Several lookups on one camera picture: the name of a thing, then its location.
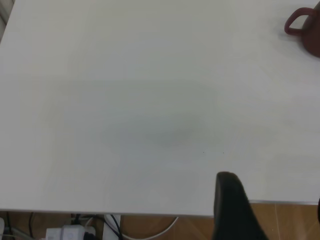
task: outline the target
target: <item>table surface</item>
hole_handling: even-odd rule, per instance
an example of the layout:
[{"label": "table surface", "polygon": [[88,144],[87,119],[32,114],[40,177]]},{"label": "table surface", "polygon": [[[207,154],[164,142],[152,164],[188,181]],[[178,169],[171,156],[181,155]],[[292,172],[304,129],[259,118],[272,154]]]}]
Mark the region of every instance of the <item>table surface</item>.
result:
[{"label": "table surface", "polygon": [[213,215],[320,193],[314,0],[16,0],[0,44],[0,209]]}]

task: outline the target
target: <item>black cable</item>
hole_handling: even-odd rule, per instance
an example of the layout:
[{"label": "black cable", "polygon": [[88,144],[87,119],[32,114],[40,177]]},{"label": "black cable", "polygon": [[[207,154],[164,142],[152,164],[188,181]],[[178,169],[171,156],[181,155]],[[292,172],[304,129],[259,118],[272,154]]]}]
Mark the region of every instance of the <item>black cable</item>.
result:
[{"label": "black cable", "polygon": [[93,219],[98,219],[98,220],[100,220],[100,221],[103,221],[103,222],[112,230],[112,232],[114,232],[114,234],[115,234],[118,238],[120,238],[120,240],[124,240],[124,238],[123,238],[123,236],[122,236],[122,233],[121,233],[121,235],[120,235],[116,230],[114,230],[114,229],[110,226],[110,224],[107,223],[107,221],[105,220],[104,217],[97,216],[97,215],[93,215],[93,214],[91,214],[91,215],[85,215],[85,216],[83,216],[83,217],[84,217],[84,218],[93,218]]},{"label": "black cable", "polygon": [[124,236],[122,236],[122,232],[121,232],[121,230],[120,230],[120,226],[119,226],[119,224],[118,224],[115,216],[114,216],[113,214],[111,214],[111,217],[112,217],[112,219],[113,219],[113,221],[114,221],[114,223],[115,223],[115,225],[116,225],[116,228],[118,229],[119,236],[120,236],[119,239],[123,240],[123,239],[124,239]]},{"label": "black cable", "polygon": [[79,218],[80,218],[80,214],[76,214],[75,219],[73,221],[73,225],[80,225]]},{"label": "black cable", "polygon": [[7,224],[8,224],[8,228],[9,228],[9,233],[10,233],[10,235],[13,235],[13,232],[12,232],[12,229],[11,229],[9,212],[8,212],[8,211],[6,212],[6,222],[7,222]]},{"label": "black cable", "polygon": [[30,237],[34,238],[34,234],[32,232],[32,217],[34,216],[34,212],[31,212],[30,217],[29,217],[29,234]]}]

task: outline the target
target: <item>electrical cord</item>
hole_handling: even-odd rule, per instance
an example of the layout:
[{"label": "electrical cord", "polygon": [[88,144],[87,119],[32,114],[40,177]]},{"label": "electrical cord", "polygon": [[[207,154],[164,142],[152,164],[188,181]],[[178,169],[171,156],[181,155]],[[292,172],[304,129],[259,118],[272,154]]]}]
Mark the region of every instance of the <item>electrical cord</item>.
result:
[{"label": "electrical cord", "polygon": [[0,237],[12,237],[17,239],[24,239],[23,237],[12,235],[12,234],[0,234]]},{"label": "electrical cord", "polygon": [[120,239],[120,240],[124,240],[123,234],[120,231],[120,233],[118,233],[116,230],[114,230],[110,224],[101,216],[97,216],[97,215],[93,215],[93,214],[89,214],[89,215],[84,215],[82,216],[83,218],[94,218],[94,219],[98,219],[100,221],[103,221],[111,230],[112,232]]},{"label": "electrical cord", "polygon": [[79,218],[80,218],[80,214],[76,214],[75,215],[75,219],[74,219],[72,224],[73,225],[79,225],[80,224]]},{"label": "electrical cord", "polygon": [[10,217],[9,217],[9,212],[8,211],[6,212],[6,221],[7,221],[8,227],[9,227],[9,233],[10,233],[9,235],[12,236],[13,240],[16,240],[15,236],[12,233]]},{"label": "electrical cord", "polygon": [[[127,236],[127,235],[125,235],[125,234],[122,234],[122,236],[123,236],[125,239],[128,239],[128,240],[150,240],[150,239],[154,239],[154,238],[157,238],[157,237],[165,234],[166,232],[168,232],[168,231],[172,228],[172,226],[175,225],[175,223],[176,223],[176,221],[178,220],[178,218],[179,218],[179,217],[177,216],[177,217],[172,221],[172,223],[171,223],[165,230],[163,230],[162,232],[159,232],[158,234],[153,235],[153,236],[149,236],[149,237],[146,237],[146,238],[133,238],[133,237]],[[107,220],[109,221],[107,214],[104,215],[104,219],[105,219],[106,221],[107,221]],[[111,230],[112,230],[112,231],[115,231],[115,227],[116,227],[116,226],[112,225]]]},{"label": "electrical cord", "polygon": [[29,234],[30,234],[30,237],[34,238],[34,234],[32,232],[32,220],[33,220],[33,216],[34,216],[34,212],[31,212],[30,214],[30,217],[29,217],[29,223],[28,223],[28,226],[29,226]]},{"label": "electrical cord", "polygon": [[116,228],[118,229],[118,233],[119,233],[121,239],[124,239],[124,237],[123,237],[123,235],[122,235],[122,232],[121,232],[121,230],[120,230],[120,226],[119,226],[119,224],[118,224],[115,216],[114,216],[113,214],[111,214],[110,216],[112,217],[112,219],[113,219],[113,221],[114,221],[114,223],[115,223],[115,225],[116,225]]}]

